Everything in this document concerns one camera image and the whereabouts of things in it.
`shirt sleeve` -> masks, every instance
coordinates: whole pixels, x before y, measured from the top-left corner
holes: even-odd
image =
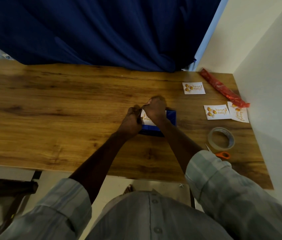
[[[89,195],[77,181],[60,180],[29,213],[15,219],[3,239],[78,239],[91,219]]]
[[[282,205],[227,161],[202,150],[185,178],[204,212],[239,239],[282,239]]]

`person's left hand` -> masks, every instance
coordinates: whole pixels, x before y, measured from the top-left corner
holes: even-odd
[[[135,137],[142,129],[141,114],[142,109],[131,107],[127,111],[127,115],[123,119],[117,132],[124,136],[126,140]]]

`scissors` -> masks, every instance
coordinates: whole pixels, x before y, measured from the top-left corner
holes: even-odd
[[[210,150],[210,148],[208,147],[208,145],[207,144],[205,144],[205,145],[207,146],[207,149],[209,150],[209,152],[212,152]],[[219,153],[215,153],[215,155],[217,157],[220,157],[221,159],[224,159],[224,160],[229,160],[230,159],[230,154],[227,153],[227,152],[219,152]]]

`light blue shirt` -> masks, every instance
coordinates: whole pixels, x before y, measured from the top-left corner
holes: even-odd
[[[282,239],[282,205],[229,162],[200,151],[185,178],[205,213],[157,192],[136,191],[103,212],[86,239]],[[91,213],[84,187],[64,178],[0,240],[78,239]]]

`scissor blade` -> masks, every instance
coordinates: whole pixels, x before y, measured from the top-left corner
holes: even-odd
[[[211,152],[211,150],[210,150],[210,148],[208,147],[208,145],[207,144],[205,144],[206,146],[207,146],[207,149],[209,150],[209,152]]]

